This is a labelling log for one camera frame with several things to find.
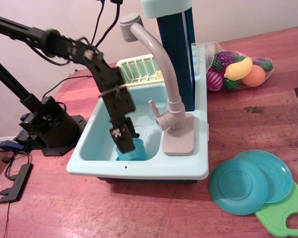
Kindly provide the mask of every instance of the light blue sink basin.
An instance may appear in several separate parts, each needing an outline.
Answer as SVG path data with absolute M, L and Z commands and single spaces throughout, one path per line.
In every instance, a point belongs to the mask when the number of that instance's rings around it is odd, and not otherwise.
M 162 131 L 155 123 L 148 101 L 154 99 L 157 107 L 164 112 L 167 110 L 167 95 L 164 84 L 131 89 L 131 95 L 136 104 L 136 111 L 129 116 L 135 126 L 136 133 L 144 141 L 146 159 L 154 157 L 160 146 Z M 116 145 L 114 144 L 109 129 L 112 124 L 109 122 L 109 115 L 105 104 L 99 100 L 88 124 L 88 134 L 82 144 L 80 157 L 87 161 L 116 161 Z
M 136 105 L 131 117 L 136 132 L 144 141 L 145 161 L 117 161 L 116 146 L 111 138 L 109 115 L 100 99 L 85 127 L 67 165 L 73 175 L 96 176 L 115 179 L 161 179 L 200 180 L 209 174 L 208 167 L 208 122 L 206 74 L 204 59 L 200 63 L 200 75 L 196 75 L 195 141 L 190 156 L 167 156 L 162 151 L 164 132 L 155 123 L 148 104 L 154 100 L 160 112 L 167 111 L 167 93 L 164 83 L 130 87 Z

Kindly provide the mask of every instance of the cable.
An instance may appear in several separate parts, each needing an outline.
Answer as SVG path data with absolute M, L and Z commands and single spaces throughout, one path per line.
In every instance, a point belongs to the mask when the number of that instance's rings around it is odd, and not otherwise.
M 49 63 L 55 64 L 55 65 L 57 65 L 57 66 L 63 66 L 63 65 L 67 65 L 67 64 L 70 63 L 69 60 L 66 61 L 66 63 L 57 63 L 57 62 L 55 62 L 55 61 L 50 60 L 49 58 L 47 58 L 45 55 L 43 55 L 41 52 L 39 52 L 36 48 L 31 47 L 31 46 L 30 46 L 30 48 L 31 48 L 35 53 L 37 53 L 40 57 L 42 57 L 43 59 L 45 59 L 45 60 L 46 60 L 47 62 L 49 62 Z
M 114 22 L 108 27 L 108 29 L 105 31 L 104 35 L 102 36 L 102 38 L 97 42 L 96 44 L 96 48 L 98 48 L 98 46 L 100 45 L 100 43 L 102 43 L 102 41 L 105 39 L 105 37 L 107 36 L 107 34 L 111 31 L 111 29 L 113 29 L 113 27 L 116 25 L 118 18 L 119 18 L 119 12 L 120 12 L 120 4 L 117 3 L 117 10 L 116 10 L 116 17 Z
M 8 205 L 8 212 L 6 213 L 6 224 L 5 224 L 5 231 L 4 231 L 3 238 L 5 237 L 5 234 L 6 234 L 7 230 L 8 230 L 10 204 L 11 203 L 9 203 L 9 205 Z
M 82 40 L 85 40 L 86 43 L 87 43 L 88 45 L 90 45 L 90 42 L 89 42 L 88 38 L 86 38 L 85 36 L 82 36 L 82 37 L 80 37 L 80 38 L 77 39 L 77 41 L 82 41 Z
M 62 120 L 63 117 L 66 114 L 67 107 L 66 107 L 65 103 L 62 103 L 62 102 L 55 102 L 55 103 L 56 104 L 62 104 L 64 106 L 62 115 L 59 118 L 52 118 L 52 117 L 50 117 L 48 115 L 45 115 L 45 117 L 48 118 L 48 119 L 50 119 L 50 120 Z
M 59 86 L 61 83 L 63 83 L 64 81 L 71 79 L 71 78 L 92 78 L 92 75 L 86 75 L 86 76 L 76 76 L 76 77 L 69 77 L 69 78 L 65 78 L 63 79 L 61 82 L 59 82 L 57 85 L 55 85 L 53 88 L 51 88 L 49 91 L 47 91 L 45 94 L 43 94 L 42 99 L 51 91 L 53 91 L 57 86 Z
M 11 161 L 10 161 L 10 163 L 8 164 L 8 166 L 6 167 L 5 172 L 4 172 L 4 176 L 5 176 L 7 179 L 12 180 L 12 181 L 14 180 L 14 179 L 13 179 L 13 176 L 9 176 L 7 173 L 10 172 L 10 168 L 11 168 L 11 166 L 12 166 L 12 164 L 13 164 L 13 161 L 15 160 L 15 156 L 18 155 L 18 154 L 24 154 L 25 156 L 27 156 L 28 163 L 30 163 L 30 156 L 29 156 L 27 153 L 25 153 L 24 151 L 18 151 L 18 152 L 15 152 L 14 155 L 11 157 Z
M 104 10 L 104 6 L 105 6 L 105 0 L 101 0 L 101 9 L 100 9 L 100 12 L 98 14 L 98 18 L 97 18 L 97 22 L 96 22 L 96 26 L 95 26 L 95 31 L 94 31 L 94 35 L 93 35 L 93 39 L 91 40 L 91 45 L 93 45 L 93 42 L 95 40 L 95 36 L 96 36 L 96 32 L 97 32 L 97 28 L 98 28 L 98 23 L 99 23 L 99 20 L 100 20 L 100 16 Z

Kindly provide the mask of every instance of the red wooden table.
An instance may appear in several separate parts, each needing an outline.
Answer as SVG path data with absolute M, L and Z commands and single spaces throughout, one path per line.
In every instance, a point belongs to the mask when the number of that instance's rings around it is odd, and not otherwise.
M 210 173 L 242 151 L 260 149 L 279 156 L 298 183 L 298 27 L 220 44 L 226 50 L 271 58 L 275 71 L 257 88 L 208 93 Z M 87 120 L 97 94 L 93 79 L 71 79 L 56 99 L 66 103 L 70 115 Z M 34 168 L 22 200 L 10 206 L 8 237 L 272 237 L 255 216 L 222 211 L 209 195 L 208 178 L 194 185 L 109 184 L 68 174 L 70 156 L 71 152 L 63 157 L 31 152 Z M 17 160 L 12 170 L 18 171 L 24 162 Z M 1 175 L 0 190 L 10 186 Z M 0 238 L 7 206 L 0 204 Z M 298 216 L 289 225 L 298 227 Z

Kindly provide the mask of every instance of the toy banana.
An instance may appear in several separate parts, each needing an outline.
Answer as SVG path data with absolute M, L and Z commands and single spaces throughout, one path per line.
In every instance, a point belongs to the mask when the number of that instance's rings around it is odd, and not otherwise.
M 242 79 L 250 73 L 253 67 L 251 58 L 245 58 L 241 62 L 230 64 L 225 71 L 224 77 L 232 81 Z

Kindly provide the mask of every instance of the dish rack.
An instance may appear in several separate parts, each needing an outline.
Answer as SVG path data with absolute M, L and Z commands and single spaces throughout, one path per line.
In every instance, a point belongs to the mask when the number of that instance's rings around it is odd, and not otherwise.
M 116 67 L 120 67 L 128 87 L 163 82 L 159 65 L 151 54 L 122 59 Z

